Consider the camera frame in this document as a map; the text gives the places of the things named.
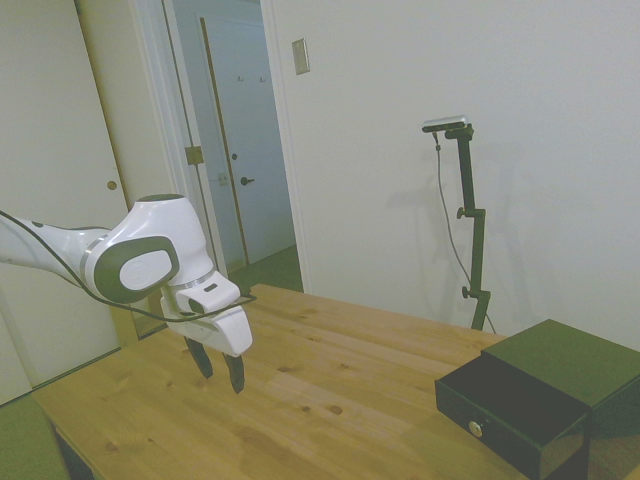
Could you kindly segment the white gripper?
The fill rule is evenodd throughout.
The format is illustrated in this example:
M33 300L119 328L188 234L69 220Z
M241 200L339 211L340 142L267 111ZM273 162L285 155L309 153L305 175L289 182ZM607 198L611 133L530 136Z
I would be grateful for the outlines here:
M213 366L205 350L209 346L223 354L232 389L245 388L244 362L241 356L252 345L252 333L244 309L237 303L239 290L222 294L215 290L184 289L162 291L161 308L171 319L169 328L184 337L188 351L205 379L213 376Z

